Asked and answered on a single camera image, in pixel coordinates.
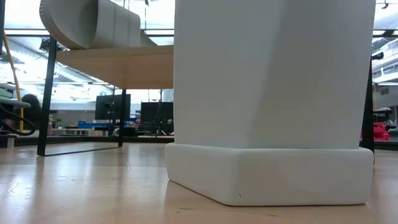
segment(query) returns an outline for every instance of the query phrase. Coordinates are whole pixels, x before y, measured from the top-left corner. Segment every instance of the wooden floor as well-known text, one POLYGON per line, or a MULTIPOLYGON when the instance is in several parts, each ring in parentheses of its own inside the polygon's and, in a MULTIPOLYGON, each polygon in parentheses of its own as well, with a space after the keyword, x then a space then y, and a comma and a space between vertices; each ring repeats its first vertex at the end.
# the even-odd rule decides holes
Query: wooden floor
MULTIPOLYGON (((49 146, 49 152, 112 144, 49 146)), ((377 151, 366 205, 249 207, 218 204, 169 182, 163 144, 37 157, 0 149, 0 223, 397 223, 398 152, 377 151)))

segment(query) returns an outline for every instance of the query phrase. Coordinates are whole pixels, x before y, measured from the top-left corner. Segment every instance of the black table leg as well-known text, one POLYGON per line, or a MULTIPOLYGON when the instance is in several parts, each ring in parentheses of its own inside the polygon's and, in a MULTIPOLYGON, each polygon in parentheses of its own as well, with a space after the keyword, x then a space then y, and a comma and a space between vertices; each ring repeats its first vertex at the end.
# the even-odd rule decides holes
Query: black table leg
POLYGON ((126 119, 126 90, 122 91, 122 105, 119 124, 119 147, 123 147, 124 120, 126 119))
POLYGON ((0 49, 2 49, 2 42, 3 42, 3 30, 4 30, 4 16, 6 10, 6 0, 0 0, 0 30, 1 30, 1 37, 0 37, 0 49))
POLYGON ((54 79, 56 58, 57 58, 57 41, 53 37, 51 37, 50 48, 49 48, 49 61, 47 64, 47 75, 45 77, 45 85, 44 85, 42 117, 40 119, 39 141, 37 143, 37 155, 39 156, 45 156, 45 145, 47 140, 47 131, 49 127, 51 94, 52 94, 52 85, 54 79))
POLYGON ((374 153, 372 60, 369 65, 368 84, 366 86, 365 108, 362 122, 362 147, 370 149, 374 153))

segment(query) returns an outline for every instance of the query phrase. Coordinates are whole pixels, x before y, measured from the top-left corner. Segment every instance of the desk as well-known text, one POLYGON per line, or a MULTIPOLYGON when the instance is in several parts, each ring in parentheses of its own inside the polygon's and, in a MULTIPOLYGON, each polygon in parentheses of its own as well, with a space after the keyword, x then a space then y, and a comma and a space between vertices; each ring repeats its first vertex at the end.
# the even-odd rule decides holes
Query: desk
POLYGON ((94 131, 94 129, 81 129, 81 128, 62 128, 62 129, 53 129, 52 132, 62 132, 64 134, 71 134, 76 136, 89 136, 89 132, 94 131))
POLYGON ((122 89, 169 89, 173 57, 170 45, 63 51, 57 61, 122 89))
POLYGON ((107 136, 107 132, 109 132, 109 127, 94 127, 95 131, 102 131, 102 137, 107 136))

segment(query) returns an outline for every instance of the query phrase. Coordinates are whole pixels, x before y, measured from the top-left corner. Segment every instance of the monitor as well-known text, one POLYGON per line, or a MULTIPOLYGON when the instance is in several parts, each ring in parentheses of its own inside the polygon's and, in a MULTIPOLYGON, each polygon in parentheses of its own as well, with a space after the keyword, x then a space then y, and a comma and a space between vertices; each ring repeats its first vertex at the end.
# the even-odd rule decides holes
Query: monitor
MULTIPOLYGON (((124 111, 125 119, 130 118, 130 101, 131 95, 126 95, 126 110, 124 111)), ((109 96, 97 96, 95 106, 95 119, 97 120, 111 120, 121 119, 121 106, 122 106, 122 95, 109 95, 109 96)))
POLYGON ((141 103, 141 122, 151 123, 173 119, 173 107, 172 102, 141 103))

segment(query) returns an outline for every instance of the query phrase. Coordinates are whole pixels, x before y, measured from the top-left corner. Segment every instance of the white pedestal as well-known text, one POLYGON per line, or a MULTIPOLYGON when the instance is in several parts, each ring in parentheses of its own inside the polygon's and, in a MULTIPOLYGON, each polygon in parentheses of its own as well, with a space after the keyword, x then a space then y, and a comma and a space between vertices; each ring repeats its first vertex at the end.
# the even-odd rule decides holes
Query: white pedestal
POLYGON ((231 205, 363 203, 365 192, 370 193, 372 163, 368 152, 356 148, 374 9, 374 0, 177 1, 177 145, 167 147, 170 179, 231 205), (225 151, 220 148, 228 148, 225 158, 219 156, 225 151), (352 150, 357 150, 352 153, 358 158, 352 157, 352 150), (338 161, 330 154, 336 154, 338 161), (196 170, 199 165, 185 164, 198 161, 206 166, 205 159, 213 165, 207 178, 198 176, 203 174, 196 170), (295 159, 297 164, 311 162, 311 178, 305 166, 281 168, 296 163, 295 159), (250 168, 244 170, 237 160, 249 161, 250 168), (363 172, 349 164, 353 161, 361 164, 363 172), (204 187, 227 175, 230 180, 222 188, 204 187), (343 181, 348 177, 355 177, 357 184, 343 181), (257 182, 264 188, 270 179, 271 188, 253 190, 257 182), (318 184, 304 194, 303 181, 318 184), (253 194, 245 191, 249 196, 236 198, 237 190, 231 187, 253 194), (272 192, 275 189, 294 193, 283 197, 272 192))
POLYGON ((369 198, 368 149, 231 149, 168 144, 169 178, 225 205, 354 205, 369 198))

